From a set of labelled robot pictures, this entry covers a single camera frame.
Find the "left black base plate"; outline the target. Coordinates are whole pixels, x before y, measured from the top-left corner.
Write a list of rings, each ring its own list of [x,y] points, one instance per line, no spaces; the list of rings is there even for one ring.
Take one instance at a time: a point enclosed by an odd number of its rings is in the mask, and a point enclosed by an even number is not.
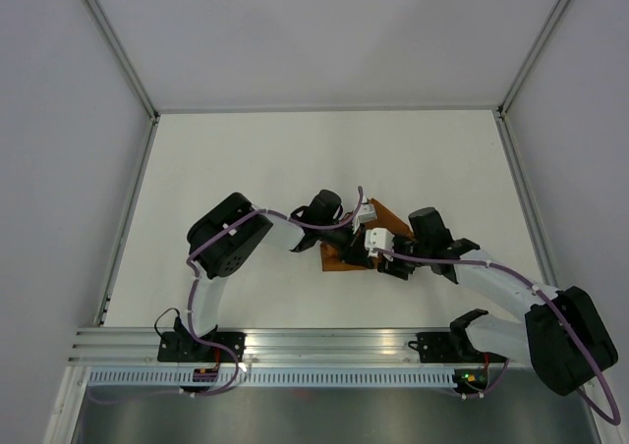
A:
[[[206,342],[219,344],[231,350],[240,361],[246,349],[244,332],[217,331],[202,337]],[[217,362],[233,363],[233,357],[224,349],[210,347],[195,341],[187,330],[181,334],[171,331],[162,334],[158,353],[158,362],[192,363]]]

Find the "left aluminium side rail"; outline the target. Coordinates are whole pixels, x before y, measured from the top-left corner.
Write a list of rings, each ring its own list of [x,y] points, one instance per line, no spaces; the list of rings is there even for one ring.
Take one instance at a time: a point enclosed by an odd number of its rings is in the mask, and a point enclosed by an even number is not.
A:
[[[149,126],[143,138],[143,144],[141,146],[139,158],[135,163],[133,171],[131,173],[131,180],[129,188],[127,190],[127,197],[123,206],[120,224],[116,232],[114,245],[111,250],[109,260],[107,262],[103,282],[101,285],[100,300],[98,302],[91,323],[93,326],[96,327],[100,327],[104,324],[104,318],[107,314],[111,293],[115,287],[120,261],[124,253],[126,239],[130,230],[131,223],[133,221],[138,197],[142,189],[143,174],[146,170],[148,159],[150,157],[159,121],[159,114],[156,114],[149,120]]]

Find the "right aluminium frame post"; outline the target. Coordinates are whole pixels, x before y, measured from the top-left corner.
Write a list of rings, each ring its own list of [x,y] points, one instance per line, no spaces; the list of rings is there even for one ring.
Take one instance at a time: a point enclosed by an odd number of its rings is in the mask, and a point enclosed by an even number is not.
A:
[[[573,0],[554,1],[512,83],[496,107],[497,115],[501,120],[506,117],[508,111],[515,103],[515,100],[542,57],[544,50],[549,45],[572,2]]]

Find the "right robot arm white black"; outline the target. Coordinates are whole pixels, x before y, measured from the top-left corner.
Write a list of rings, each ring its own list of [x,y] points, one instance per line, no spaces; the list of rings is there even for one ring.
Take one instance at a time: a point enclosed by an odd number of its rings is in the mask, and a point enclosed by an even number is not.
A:
[[[469,239],[454,239],[439,212],[413,212],[413,235],[370,229],[365,248],[378,269],[407,279],[428,267],[511,314],[503,320],[474,308],[449,324],[448,347],[461,361],[483,354],[529,366],[552,392],[566,396],[618,362],[618,353],[593,300],[583,289],[536,283],[493,259]]]

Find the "aluminium frame post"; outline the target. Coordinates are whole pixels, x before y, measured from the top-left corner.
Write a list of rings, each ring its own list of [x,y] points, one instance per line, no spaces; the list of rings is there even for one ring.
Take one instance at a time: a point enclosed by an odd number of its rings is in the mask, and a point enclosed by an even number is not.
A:
[[[148,93],[99,0],[81,0],[135,98],[151,122],[159,117]]]
[[[515,100],[542,57],[544,50],[549,45],[572,2],[573,0],[554,1],[512,83],[496,107],[497,115],[501,120],[506,117],[508,111],[515,103]]]

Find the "rear aluminium frame bar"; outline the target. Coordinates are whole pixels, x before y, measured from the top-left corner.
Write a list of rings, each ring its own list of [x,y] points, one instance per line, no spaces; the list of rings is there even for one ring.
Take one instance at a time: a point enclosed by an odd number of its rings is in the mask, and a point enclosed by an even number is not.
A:
[[[376,104],[376,105],[296,105],[296,106],[242,106],[216,108],[164,108],[159,115],[183,114],[248,114],[289,112],[352,112],[352,111],[493,111],[499,104]]]

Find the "right aluminium side rail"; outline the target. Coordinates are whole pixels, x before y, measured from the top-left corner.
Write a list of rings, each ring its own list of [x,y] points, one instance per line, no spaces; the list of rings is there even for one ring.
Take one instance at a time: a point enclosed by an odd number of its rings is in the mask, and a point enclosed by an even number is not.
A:
[[[494,108],[492,115],[542,279],[548,285],[567,290],[572,284],[565,281],[556,263],[549,235],[543,224],[539,205],[536,201],[532,183],[528,177],[514,132],[501,107]]]

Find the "left aluminium frame post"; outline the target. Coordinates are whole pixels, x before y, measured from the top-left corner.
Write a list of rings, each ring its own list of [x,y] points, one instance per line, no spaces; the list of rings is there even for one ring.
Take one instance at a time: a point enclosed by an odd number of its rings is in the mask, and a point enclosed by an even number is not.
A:
[[[151,122],[159,117],[148,93],[99,0],[81,0],[135,98]]]

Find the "aluminium mounting rail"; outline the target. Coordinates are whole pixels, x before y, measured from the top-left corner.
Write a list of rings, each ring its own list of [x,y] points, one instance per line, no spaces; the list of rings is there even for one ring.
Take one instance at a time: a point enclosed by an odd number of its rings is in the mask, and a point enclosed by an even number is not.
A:
[[[242,360],[261,367],[418,367],[416,334],[445,328],[244,328]],[[67,353],[68,365],[162,365],[157,353],[162,334],[150,327],[85,327]]]

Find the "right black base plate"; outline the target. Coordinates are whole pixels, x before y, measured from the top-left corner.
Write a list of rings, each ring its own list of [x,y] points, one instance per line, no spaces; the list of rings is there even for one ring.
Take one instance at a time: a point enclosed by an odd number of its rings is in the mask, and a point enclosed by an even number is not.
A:
[[[415,350],[423,364],[505,363],[505,358],[493,353],[460,352],[445,331],[426,331],[416,334]]]

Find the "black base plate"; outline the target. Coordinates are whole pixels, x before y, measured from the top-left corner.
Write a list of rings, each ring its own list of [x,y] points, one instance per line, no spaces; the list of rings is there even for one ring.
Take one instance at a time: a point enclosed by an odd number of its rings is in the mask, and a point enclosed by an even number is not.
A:
[[[493,353],[460,352],[445,331],[426,331],[416,334],[415,350],[423,364],[505,363],[505,358]]]
[[[219,344],[231,350],[240,361],[246,349],[244,332],[217,331],[202,337],[206,342]],[[233,357],[224,349],[210,347],[195,341],[187,330],[181,334],[171,331],[162,334],[158,353],[158,362],[192,363],[217,362],[233,363]]]

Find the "aluminium side rail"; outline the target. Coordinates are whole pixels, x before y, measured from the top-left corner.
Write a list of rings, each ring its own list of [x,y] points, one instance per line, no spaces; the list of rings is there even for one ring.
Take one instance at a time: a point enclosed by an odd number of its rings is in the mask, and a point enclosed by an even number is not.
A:
[[[567,290],[572,284],[565,281],[556,263],[549,235],[543,224],[539,205],[536,201],[532,183],[528,177],[514,132],[501,107],[494,108],[492,115],[542,279],[548,285]]]
[[[146,170],[148,159],[150,157],[159,121],[159,114],[156,114],[149,120],[149,126],[143,138],[143,144],[141,146],[139,158],[135,163],[133,171],[131,173],[131,180],[129,188],[127,190],[127,197],[123,206],[120,224],[116,232],[114,245],[111,250],[109,260],[107,262],[103,282],[101,285],[100,300],[98,302],[91,323],[93,326],[96,327],[100,327],[104,324],[104,318],[107,314],[111,293],[115,287],[120,261],[124,253],[126,239],[130,230],[131,223],[133,221],[138,197],[142,189],[143,174]]]

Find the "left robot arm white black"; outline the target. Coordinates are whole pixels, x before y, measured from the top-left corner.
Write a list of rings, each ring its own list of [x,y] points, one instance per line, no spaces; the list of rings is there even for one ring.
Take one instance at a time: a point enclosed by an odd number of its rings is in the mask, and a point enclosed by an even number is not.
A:
[[[374,204],[359,193],[346,212],[341,198],[319,191],[312,201],[285,215],[254,205],[240,193],[229,194],[198,220],[187,234],[186,263],[194,284],[186,306],[186,329],[181,351],[192,361],[205,361],[214,350],[210,334],[218,326],[219,305],[227,279],[261,244],[293,253],[322,244],[333,247],[342,263],[372,267],[365,250],[367,224],[377,219]]]

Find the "orange cloth napkin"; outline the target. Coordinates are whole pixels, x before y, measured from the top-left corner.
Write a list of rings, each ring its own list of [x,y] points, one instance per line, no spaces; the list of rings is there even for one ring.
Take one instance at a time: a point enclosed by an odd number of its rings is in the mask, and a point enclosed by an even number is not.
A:
[[[377,201],[375,198],[370,198],[369,203],[372,203],[376,209],[377,219],[362,225],[360,228],[364,230],[364,233],[367,229],[372,228],[385,228],[389,230],[395,236],[402,236],[405,238],[413,239],[414,234],[411,228],[399,217],[397,217],[392,211],[386,208],[382,203]],[[373,269],[377,268],[379,264],[379,259],[376,257],[371,257],[373,261]],[[323,270],[323,272],[342,272],[342,271],[358,271],[358,270]]]

